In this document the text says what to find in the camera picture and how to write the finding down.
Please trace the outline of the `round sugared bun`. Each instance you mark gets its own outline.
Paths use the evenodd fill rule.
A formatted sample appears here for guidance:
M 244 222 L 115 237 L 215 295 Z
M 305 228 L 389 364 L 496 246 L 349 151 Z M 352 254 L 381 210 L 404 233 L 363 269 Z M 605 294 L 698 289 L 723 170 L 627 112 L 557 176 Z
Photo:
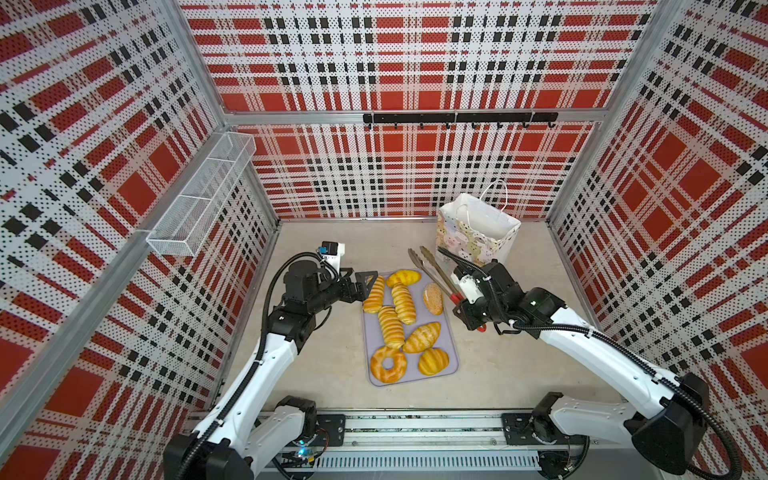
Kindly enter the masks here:
M 425 286 L 422 292 L 422 300 L 427 311 L 434 315 L 439 316 L 443 314 L 444 300 L 443 293 L 440 286 L 437 283 L 430 283 Z

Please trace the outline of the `red handled metal tongs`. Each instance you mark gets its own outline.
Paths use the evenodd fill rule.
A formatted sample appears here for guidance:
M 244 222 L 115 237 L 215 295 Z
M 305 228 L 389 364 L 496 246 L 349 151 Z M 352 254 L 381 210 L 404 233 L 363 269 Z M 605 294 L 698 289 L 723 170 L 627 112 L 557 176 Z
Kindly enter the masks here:
M 431 251 L 424 246 L 421 246 L 420 250 L 421 253 L 417 253 L 412 248 L 408 249 L 409 258 L 413 264 L 426 273 L 454 305 L 458 306 L 463 300 L 461 293 L 452 285 L 450 278 L 437 263 Z

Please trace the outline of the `cartoon animal paper bag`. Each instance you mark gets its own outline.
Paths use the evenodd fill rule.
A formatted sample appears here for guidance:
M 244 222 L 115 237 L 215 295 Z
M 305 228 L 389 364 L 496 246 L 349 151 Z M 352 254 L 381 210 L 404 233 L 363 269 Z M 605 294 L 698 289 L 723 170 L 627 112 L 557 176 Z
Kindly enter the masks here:
M 478 266 L 505 263 L 522 223 L 506 212 L 509 189 L 492 181 L 479 197 L 459 194 L 437 211 L 436 246 Z

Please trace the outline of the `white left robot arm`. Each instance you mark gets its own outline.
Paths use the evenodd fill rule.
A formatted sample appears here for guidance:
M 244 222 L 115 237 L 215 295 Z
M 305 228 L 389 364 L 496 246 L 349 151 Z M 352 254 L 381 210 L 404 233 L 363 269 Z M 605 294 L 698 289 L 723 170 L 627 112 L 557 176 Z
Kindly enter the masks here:
M 378 277 L 340 265 L 326 248 L 290 257 L 267 290 L 282 283 L 276 306 L 262 310 L 260 339 L 249 363 L 189 434 L 177 434 L 163 452 L 166 479 L 254 479 L 294 441 L 317 429 L 313 401 L 288 396 L 266 419 L 259 415 L 281 376 L 317 328 L 320 312 L 336 302 L 365 301 Z

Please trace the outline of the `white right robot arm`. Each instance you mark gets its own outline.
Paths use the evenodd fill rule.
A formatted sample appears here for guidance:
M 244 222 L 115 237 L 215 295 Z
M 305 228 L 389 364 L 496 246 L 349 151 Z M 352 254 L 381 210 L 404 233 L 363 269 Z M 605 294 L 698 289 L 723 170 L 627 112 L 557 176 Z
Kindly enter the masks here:
M 677 375 L 635 355 L 593 328 L 546 289 L 524 291 L 497 262 L 477 267 L 461 260 L 451 275 L 463 298 L 454 314 L 475 330 L 508 325 L 567 354 L 616 390 L 618 404 L 578 403 L 552 392 L 538 406 L 544 424 L 563 435 L 599 437 L 631 445 L 655 467 L 684 474 L 707 429 L 708 384 Z

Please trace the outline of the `yellow mottled bread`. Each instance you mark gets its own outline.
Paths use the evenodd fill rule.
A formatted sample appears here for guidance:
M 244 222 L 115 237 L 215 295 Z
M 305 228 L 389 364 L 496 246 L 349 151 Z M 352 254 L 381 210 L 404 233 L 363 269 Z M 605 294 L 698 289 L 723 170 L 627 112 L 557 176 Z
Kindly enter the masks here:
M 388 287 L 392 288 L 395 285 L 402 284 L 403 286 L 410 286 L 418 283 L 422 278 L 419 271 L 416 270 L 398 270 L 391 274 L 386 280 Z

